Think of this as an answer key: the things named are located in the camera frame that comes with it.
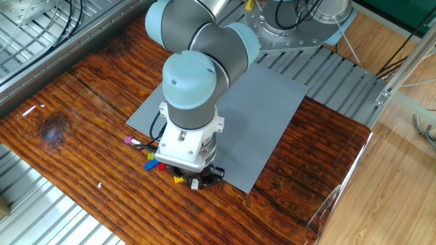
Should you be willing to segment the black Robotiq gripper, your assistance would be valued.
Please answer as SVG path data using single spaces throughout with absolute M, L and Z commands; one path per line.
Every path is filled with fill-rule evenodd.
M 225 175 L 225 169 L 214 167 L 213 165 L 209 165 L 206 169 L 198 173 L 179 169 L 171 165 L 167 165 L 166 169 L 173 175 L 175 183 L 189 183 L 190 179 L 198 179 L 202 181 L 202 186 L 215 186 L 223 180 Z

